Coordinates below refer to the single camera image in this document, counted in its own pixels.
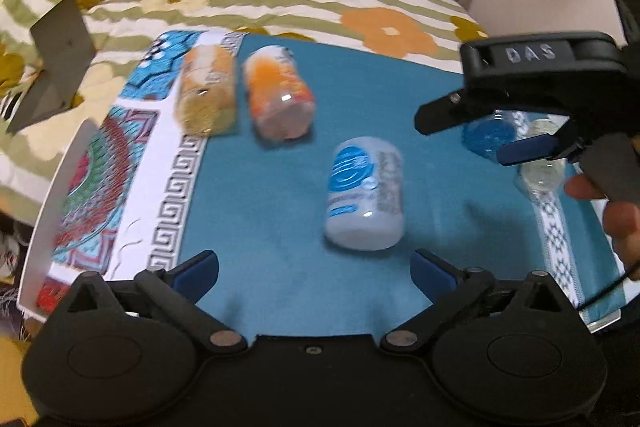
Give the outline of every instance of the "bottle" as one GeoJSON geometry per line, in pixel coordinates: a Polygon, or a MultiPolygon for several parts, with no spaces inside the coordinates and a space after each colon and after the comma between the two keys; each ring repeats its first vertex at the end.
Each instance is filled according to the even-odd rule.
{"type": "Polygon", "coordinates": [[[384,250],[404,233],[402,156],[370,136],[338,145],[329,177],[325,235],[351,250],[384,250]]]}
{"type": "MultiPolygon", "coordinates": [[[[558,126],[548,118],[534,120],[527,131],[527,138],[541,134],[553,134],[558,126]]],[[[553,192],[564,181],[566,159],[535,160],[520,166],[520,177],[530,192],[553,192]]]]}
{"type": "Polygon", "coordinates": [[[244,62],[249,112],[258,133],[281,141],[303,136],[316,111],[313,94],[298,76],[293,54],[283,46],[265,46],[244,62]]]}
{"type": "Polygon", "coordinates": [[[223,134],[236,123],[236,75],[231,53],[213,44],[184,57],[175,116],[190,136],[223,134]]]}
{"type": "Polygon", "coordinates": [[[496,161],[498,149],[516,139],[511,111],[495,110],[493,114],[466,123],[462,128],[462,143],[471,152],[496,161]]]}

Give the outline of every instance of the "blue gripper pad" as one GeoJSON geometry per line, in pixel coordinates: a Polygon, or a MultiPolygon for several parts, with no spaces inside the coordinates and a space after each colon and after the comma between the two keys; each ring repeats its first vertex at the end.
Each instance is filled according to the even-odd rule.
{"type": "Polygon", "coordinates": [[[218,256],[212,250],[201,251],[164,274],[164,282],[174,291],[196,303],[218,281],[218,256]]]}
{"type": "Polygon", "coordinates": [[[409,261],[411,280],[434,303],[455,290],[464,280],[463,272],[426,250],[416,250],[409,261]]]}

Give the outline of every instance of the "hand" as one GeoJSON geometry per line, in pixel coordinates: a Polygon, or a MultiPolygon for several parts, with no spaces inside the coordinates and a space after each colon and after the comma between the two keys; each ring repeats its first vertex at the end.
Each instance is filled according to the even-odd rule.
{"type": "MultiPolygon", "coordinates": [[[[564,191],[576,200],[602,200],[606,196],[584,174],[578,174],[564,184],[564,191]]],[[[625,201],[609,201],[602,216],[604,231],[613,240],[613,250],[625,269],[640,261],[640,208],[625,201]]],[[[640,280],[640,270],[629,279],[640,280]]]]}

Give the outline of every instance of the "black robotic device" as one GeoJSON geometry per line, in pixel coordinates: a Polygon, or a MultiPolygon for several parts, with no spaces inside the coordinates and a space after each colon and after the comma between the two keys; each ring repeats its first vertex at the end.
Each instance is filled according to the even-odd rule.
{"type": "Polygon", "coordinates": [[[194,304],[217,274],[204,251],[132,281],[79,277],[24,359],[37,426],[581,426],[606,381],[544,271],[500,281],[417,251],[412,279],[434,304],[379,346],[260,336],[251,348],[194,304]]]}

